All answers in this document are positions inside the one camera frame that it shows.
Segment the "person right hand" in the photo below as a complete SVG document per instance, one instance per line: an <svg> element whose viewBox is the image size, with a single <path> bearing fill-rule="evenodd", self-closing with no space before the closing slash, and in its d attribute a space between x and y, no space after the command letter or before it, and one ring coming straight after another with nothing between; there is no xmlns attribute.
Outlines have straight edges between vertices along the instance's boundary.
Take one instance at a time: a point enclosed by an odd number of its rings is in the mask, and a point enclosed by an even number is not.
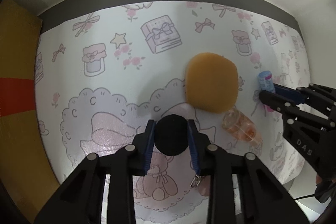
<svg viewBox="0 0 336 224"><path fill-rule="evenodd" d="M317 174L315 178L315 183L320 184L322 182L322 178Z"/></svg>

